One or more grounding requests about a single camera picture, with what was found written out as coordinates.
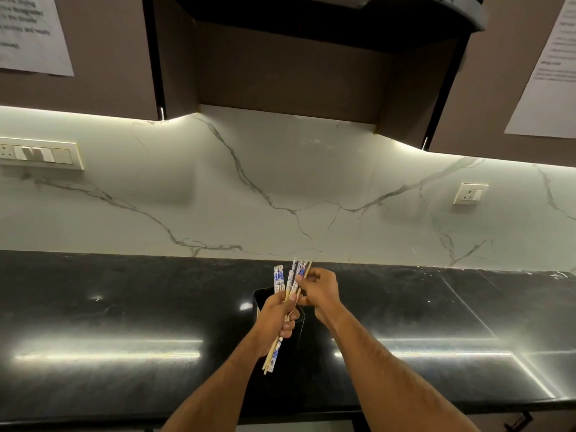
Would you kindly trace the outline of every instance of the black countertop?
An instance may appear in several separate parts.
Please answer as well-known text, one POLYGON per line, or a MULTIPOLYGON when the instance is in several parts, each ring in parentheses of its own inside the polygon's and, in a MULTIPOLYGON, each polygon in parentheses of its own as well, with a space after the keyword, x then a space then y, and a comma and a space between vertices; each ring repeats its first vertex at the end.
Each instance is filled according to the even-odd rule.
MULTIPOLYGON (((252 325, 274 261, 0 251, 0 426, 159 426, 252 325)), ((576 277, 328 264, 342 302, 465 414, 576 408, 576 277)), ((241 422, 350 418, 313 311, 241 422), (292 415, 286 416, 286 401, 292 415)))

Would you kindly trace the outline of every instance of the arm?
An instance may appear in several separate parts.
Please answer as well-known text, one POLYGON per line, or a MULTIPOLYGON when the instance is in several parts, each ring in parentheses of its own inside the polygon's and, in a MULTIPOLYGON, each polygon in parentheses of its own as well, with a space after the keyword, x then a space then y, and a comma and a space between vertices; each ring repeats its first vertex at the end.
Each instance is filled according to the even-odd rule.
POLYGON ((342 305, 333 272, 310 269, 298 278, 301 305, 333 335, 373 432, 478 432, 476 426, 407 364, 394 357, 342 305))
POLYGON ((234 432, 240 416, 240 408, 248 379, 256 361, 265 356, 277 335, 290 338, 294 320, 299 312, 295 309, 290 321, 284 317, 296 305, 296 296, 283 303, 285 292, 281 291, 266 300, 254 327, 240 342, 232 355, 172 414, 161 432, 234 432))

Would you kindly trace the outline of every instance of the hand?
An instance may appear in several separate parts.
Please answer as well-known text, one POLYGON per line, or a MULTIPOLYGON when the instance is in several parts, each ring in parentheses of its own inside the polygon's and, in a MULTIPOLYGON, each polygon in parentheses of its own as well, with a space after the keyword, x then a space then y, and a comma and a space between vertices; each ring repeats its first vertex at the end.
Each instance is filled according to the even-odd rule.
POLYGON ((296 306, 296 294, 283 303, 285 291, 277 292, 268 297, 248 337, 254 342, 258 357, 266 356, 277 336, 290 338, 294 329, 295 320, 300 316, 296 306), (290 314, 290 321, 284 322, 286 314, 290 314))
POLYGON ((298 305, 314 306, 316 318, 331 329, 327 313, 342 306, 336 275, 324 268, 310 268, 306 279, 297 275, 296 281, 306 291, 306 296, 298 299, 298 305))

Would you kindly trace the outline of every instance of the forearm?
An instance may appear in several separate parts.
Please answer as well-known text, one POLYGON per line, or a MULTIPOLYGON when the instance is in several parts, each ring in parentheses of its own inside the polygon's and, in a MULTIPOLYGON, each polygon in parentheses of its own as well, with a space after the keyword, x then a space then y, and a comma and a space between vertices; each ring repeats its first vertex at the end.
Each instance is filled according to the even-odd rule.
POLYGON ((324 313, 373 432, 477 432, 459 410, 394 357, 341 304, 324 313))
POLYGON ((180 405, 162 432, 233 432, 257 359, 248 334, 226 362, 180 405))

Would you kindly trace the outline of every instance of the white marble wall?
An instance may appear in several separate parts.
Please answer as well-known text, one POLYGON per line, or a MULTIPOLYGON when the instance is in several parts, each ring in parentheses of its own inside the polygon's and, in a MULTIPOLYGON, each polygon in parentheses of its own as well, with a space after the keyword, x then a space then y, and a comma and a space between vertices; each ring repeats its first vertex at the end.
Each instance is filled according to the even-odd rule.
POLYGON ((162 123, 0 107, 0 137, 77 142, 86 167, 0 167, 0 248, 576 270, 576 169, 372 130, 214 106, 162 123), (490 189, 453 206, 461 182, 490 189))

